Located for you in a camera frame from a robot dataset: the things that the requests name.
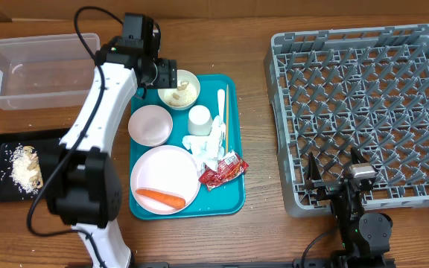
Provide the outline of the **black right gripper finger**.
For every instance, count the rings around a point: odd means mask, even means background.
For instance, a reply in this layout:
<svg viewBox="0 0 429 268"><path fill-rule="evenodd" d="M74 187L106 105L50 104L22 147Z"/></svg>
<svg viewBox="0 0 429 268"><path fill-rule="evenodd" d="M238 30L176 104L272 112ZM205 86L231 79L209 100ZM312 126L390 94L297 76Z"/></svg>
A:
<svg viewBox="0 0 429 268"><path fill-rule="evenodd" d="M317 167L316 158L313 153L308 154L308 170L307 170L307 180L321 180L320 172Z"/></svg>
<svg viewBox="0 0 429 268"><path fill-rule="evenodd" d="M351 147L350 155L351 155L351 159L352 159L352 164L353 165L364 164L364 163L368 163L369 162L367 159L365 159L363 157L363 155L361 154L361 152L359 151L359 149L357 149L356 147Z"/></svg>

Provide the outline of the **pale green bowl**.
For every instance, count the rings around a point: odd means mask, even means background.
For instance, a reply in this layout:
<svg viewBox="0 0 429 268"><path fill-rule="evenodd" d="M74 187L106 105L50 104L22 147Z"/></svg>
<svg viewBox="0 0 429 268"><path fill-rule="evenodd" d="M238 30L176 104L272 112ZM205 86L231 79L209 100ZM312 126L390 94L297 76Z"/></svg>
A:
<svg viewBox="0 0 429 268"><path fill-rule="evenodd" d="M177 86L172 89L159 89L160 100L174 110L189 109L200 95L200 81L191 72L177 70Z"/></svg>

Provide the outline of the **pink bowl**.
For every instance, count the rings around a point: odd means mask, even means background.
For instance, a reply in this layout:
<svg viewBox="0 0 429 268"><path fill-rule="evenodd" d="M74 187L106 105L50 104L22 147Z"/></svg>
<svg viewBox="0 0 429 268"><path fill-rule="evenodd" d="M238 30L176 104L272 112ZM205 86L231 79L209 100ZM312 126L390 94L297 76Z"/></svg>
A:
<svg viewBox="0 0 429 268"><path fill-rule="evenodd" d="M128 122L132 140L146 147L164 144L171 135L173 119L163 107L147 105L137 109Z"/></svg>

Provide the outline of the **white cup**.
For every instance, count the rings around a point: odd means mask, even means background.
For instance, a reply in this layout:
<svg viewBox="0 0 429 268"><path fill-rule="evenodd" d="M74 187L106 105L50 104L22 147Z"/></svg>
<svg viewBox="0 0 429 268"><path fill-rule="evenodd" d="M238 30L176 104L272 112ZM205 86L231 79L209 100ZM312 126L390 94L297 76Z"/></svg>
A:
<svg viewBox="0 0 429 268"><path fill-rule="evenodd" d="M190 135L205 136L212 131L212 116L209 109L196 105L188 112L188 132Z"/></svg>

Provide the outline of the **red snack wrapper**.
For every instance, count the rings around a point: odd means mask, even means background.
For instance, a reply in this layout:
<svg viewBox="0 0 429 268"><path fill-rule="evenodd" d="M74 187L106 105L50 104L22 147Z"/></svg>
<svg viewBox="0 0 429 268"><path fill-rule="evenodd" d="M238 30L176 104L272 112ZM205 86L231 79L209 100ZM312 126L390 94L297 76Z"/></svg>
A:
<svg viewBox="0 0 429 268"><path fill-rule="evenodd" d="M206 167L199 182L208 191L230 182L244 174L249 165L234 150L228 152L217 165L217 170Z"/></svg>

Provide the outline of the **white napkin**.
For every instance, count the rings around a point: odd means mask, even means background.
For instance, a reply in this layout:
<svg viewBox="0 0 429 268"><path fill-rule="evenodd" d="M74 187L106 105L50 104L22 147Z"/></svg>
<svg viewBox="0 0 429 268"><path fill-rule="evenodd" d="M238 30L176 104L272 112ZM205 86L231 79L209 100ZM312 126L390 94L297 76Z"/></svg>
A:
<svg viewBox="0 0 429 268"><path fill-rule="evenodd" d="M186 135L182 138L182 145L190 150L195 160L197 170L204 173L206 168L216 171L218 162L224 157L223 141L226 135L226 125L217 115L212 122L209 135Z"/></svg>

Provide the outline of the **orange carrot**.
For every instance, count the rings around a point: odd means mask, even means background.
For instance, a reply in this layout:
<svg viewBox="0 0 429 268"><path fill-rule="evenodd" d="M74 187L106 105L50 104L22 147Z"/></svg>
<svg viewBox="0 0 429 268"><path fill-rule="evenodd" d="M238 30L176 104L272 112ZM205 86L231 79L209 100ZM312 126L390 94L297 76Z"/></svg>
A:
<svg viewBox="0 0 429 268"><path fill-rule="evenodd" d="M185 200L182 197L162 193L151 189L139 188L136 190L138 195L148 197L157 202L163 203L175 209L181 209L185 207Z"/></svg>

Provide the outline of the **rice and peanut scraps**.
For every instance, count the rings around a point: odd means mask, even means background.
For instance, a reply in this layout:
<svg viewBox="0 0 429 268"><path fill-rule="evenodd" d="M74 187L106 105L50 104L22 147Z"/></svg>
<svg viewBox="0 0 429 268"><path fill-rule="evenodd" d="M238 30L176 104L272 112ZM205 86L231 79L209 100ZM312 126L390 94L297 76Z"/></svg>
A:
<svg viewBox="0 0 429 268"><path fill-rule="evenodd" d="M0 181L9 179L22 194L38 194L43 187L39 155L30 145L18 144L13 150L7 145L3 150L3 167L0 168Z"/></svg>

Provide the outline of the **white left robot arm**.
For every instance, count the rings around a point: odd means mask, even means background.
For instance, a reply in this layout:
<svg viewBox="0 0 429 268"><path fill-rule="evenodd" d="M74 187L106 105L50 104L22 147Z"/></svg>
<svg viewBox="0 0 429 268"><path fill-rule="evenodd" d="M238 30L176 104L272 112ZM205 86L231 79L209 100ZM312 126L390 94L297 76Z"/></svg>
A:
<svg viewBox="0 0 429 268"><path fill-rule="evenodd" d="M55 152L40 160L44 185L30 207L45 199L51 214L80 236L94 267L134 267L116 220L122 187L111 160L112 145L132 97L177 84L175 60L159 57L160 26L149 16L126 13L122 33L89 55L91 89Z"/></svg>

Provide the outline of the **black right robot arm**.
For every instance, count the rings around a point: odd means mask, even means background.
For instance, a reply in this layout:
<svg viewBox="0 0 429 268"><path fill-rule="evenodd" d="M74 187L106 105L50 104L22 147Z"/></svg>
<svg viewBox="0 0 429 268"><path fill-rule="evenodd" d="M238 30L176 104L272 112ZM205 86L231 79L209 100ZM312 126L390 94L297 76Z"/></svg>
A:
<svg viewBox="0 0 429 268"><path fill-rule="evenodd" d="M361 194L371 191L377 170L360 154L351 149L352 163L343 171L337 181L324 182L317 167L314 155L308 155L308 172L305 186L316 191L317 200L328 200L331 213L337 225L316 237L306 247L300 267L394 267L393 259L386 259L384 254L390 250L390 237L393 220L390 216L378 212L365 212ZM308 259L311 247L319 240L336 231L340 233L343 248L331 253L329 258Z"/></svg>

